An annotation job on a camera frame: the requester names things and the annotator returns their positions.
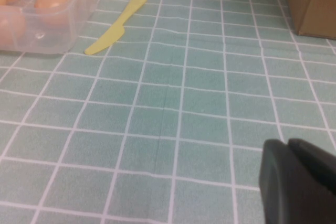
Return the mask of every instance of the black plastic object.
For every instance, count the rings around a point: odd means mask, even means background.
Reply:
[[[336,224],[336,157],[301,140],[267,140],[259,175],[266,224]]]

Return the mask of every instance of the green checkered tablecloth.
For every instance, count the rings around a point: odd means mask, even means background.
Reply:
[[[286,0],[100,0],[65,55],[0,52],[1,224],[261,224],[263,141],[331,153],[336,42]]]

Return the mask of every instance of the knife handle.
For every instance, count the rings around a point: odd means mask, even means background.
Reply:
[[[123,25],[147,0],[130,0],[116,23]]]

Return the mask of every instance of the plastic egg carton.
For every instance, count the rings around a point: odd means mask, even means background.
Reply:
[[[96,10],[98,0],[68,0],[67,3],[51,8],[46,14],[39,14],[34,8],[35,0],[17,0],[9,5],[18,6],[26,19],[26,29],[23,36],[17,38],[15,31],[11,31],[13,42],[2,45],[0,50],[33,52],[41,54],[59,54],[68,51],[76,42],[81,30],[90,15]],[[1,16],[13,24],[17,14],[8,12],[0,6]],[[63,25],[55,26],[44,20],[62,16]]]

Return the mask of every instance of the brown cardboard box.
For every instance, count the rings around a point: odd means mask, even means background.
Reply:
[[[288,0],[299,35],[336,39],[336,0]]]

